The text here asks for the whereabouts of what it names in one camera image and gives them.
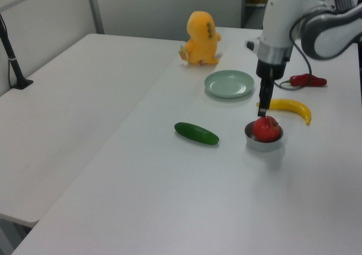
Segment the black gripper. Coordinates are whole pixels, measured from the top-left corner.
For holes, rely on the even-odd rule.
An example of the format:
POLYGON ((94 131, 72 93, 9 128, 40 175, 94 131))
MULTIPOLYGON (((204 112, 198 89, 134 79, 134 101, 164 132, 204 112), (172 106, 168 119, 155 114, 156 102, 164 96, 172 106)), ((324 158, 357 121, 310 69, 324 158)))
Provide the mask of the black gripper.
POLYGON ((259 106, 257 115, 264 117, 269 109, 274 89, 274 80, 279 80, 283 77, 286 64, 270 64, 262 60, 257 61, 256 74, 261 78, 259 92, 259 106), (273 73, 273 79, 266 79, 273 73))

